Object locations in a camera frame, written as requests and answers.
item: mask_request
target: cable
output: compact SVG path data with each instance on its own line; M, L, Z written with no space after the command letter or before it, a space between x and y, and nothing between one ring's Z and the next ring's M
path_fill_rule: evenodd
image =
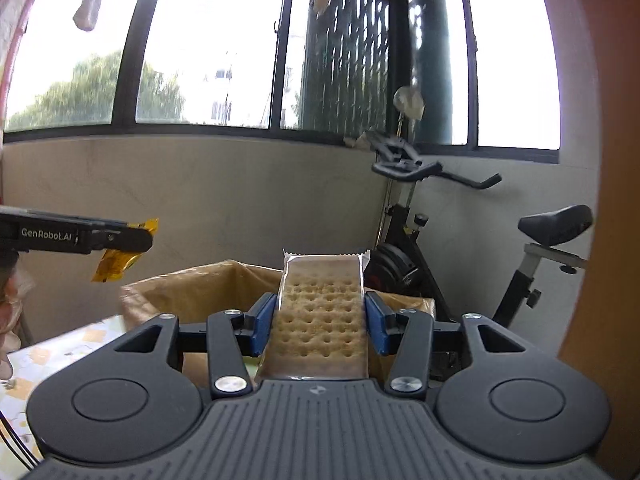
M4 416L4 413L2 413L2 411L0 411L0 421L2 422L2 425L4 426L5 430L7 430L7 433L9 433L13 441L16 443L16 446L18 446L18 448L22 451L22 453L24 453L27 460L31 462L33 466L37 466L38 460L36 459L36 457L34 457L33 453L29 451L29 449L27 448L25 443L20 439L20 437L15 433L14 428L9 423L9 421L6 420L6 417Z
M27 464L22 457L16 453L15 449L9 444L9 441L7 440L7 438L4 436L4 433L2 431L0 431L0 436L2 437L2 440L4 440L4 443L6 444L6 446L9 448L9 451L11 451L14 456L20 461L22 462L22 465L25 466L25 468L27 468L29 471L31 471L33 469L33 466L31 466L30 464Z

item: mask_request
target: white wall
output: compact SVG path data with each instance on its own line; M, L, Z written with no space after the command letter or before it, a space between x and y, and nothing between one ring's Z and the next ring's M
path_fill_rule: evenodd
M585 203L595 211L600 163L600 111L591 38L578 0L545 0L554 47L561 101L560 164L463 157L428 157L447 170L476 180L501 173L504 181L474 191L432 178L419 184L412 214L430 220L420 246L456 314L492 315L522 259L527 237L518 219ZM591 232L561 247L587 257ZM574 311L583 273L569 276L542 262L534 287L538 306L523 307L512 329L555 354Z
M153 248L123 282L90 283L100 259L30 253L26 306L36 339L118 310L118 288L227 258L282 268L282 249L356 251L372 243L384 192L372 154L225 137L41 140L4 147L4 202L140 222L159 217Z

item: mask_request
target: table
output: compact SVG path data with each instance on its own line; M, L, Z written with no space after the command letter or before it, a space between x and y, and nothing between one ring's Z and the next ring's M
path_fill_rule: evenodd
M40 458L24 413L29 395L44 379L126 332L122 316L113 316L9 354L14 375L0 381L0 410L33 454ZM20 461L0 441L0 480L26 473Z

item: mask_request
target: bike seat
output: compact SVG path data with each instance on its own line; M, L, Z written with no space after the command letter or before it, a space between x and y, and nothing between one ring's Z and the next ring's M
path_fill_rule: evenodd
M539 244L551 247L573 240L591 227L591 224L591 209L580 204L525 216L518 222L518 229Z

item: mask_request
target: yellow snack packet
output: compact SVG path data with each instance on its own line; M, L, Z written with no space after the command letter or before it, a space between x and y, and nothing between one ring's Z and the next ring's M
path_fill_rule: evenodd
M155 235L158 230L158 219L153 218L142 224L129 224L129 227L146 229ZM142 253L126 253L117 249L104 251L98 268L92 277L92 282L114 282L124 276L124 271L129 269L142 255Z

